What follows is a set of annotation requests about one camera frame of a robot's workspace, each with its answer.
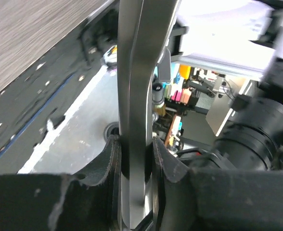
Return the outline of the grey shower head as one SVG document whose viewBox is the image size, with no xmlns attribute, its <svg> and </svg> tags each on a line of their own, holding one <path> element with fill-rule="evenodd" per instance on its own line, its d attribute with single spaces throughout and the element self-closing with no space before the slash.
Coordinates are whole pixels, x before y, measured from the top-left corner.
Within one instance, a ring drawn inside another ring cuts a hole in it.
<svg viewBox="0 0 283 231">
<path fill-rule="evenodd" d="M 144 219 L 152 169 L 152 76 L 179 6 L 177 0 L 122 0 L 118 17 L 117 84 L 122 148 L 122 219 Z"/>
</svg>

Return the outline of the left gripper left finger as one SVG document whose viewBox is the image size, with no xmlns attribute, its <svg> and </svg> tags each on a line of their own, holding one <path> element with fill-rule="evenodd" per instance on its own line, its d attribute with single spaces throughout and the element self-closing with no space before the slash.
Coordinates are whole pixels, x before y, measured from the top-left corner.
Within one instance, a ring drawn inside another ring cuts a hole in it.
<svg viewBox="0 0 283 231">
<path fill-rule="evenodd" d="M 0 231 L 118 228 L 119 137 L 77 173 L 0 175 Z"/>
</svg>

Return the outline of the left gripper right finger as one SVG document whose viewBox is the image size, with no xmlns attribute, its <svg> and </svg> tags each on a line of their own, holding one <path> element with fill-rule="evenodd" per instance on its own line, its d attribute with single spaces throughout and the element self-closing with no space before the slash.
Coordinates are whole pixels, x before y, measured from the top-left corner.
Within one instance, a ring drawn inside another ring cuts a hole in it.
<svg viewBox="0 0 283 231">
<path fill-rule="evenodd" d="M 189 168 L 153 140 L 157 231 L 283 231 L 283 171 Z"/>
</svg>

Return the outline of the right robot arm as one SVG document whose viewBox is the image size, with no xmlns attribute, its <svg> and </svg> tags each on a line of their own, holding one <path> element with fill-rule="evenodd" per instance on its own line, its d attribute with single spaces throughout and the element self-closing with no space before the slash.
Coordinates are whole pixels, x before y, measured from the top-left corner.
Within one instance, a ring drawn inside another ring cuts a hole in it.
<svg viewBox="0 0 283 231">
<path fill-rule="evenodd" d="M 216 135 L 192 167 L 267 171 L 283 147 L 283 0 L 184 0 L 179 58 L 225 83 L 207 113 Z"/>
</svg>

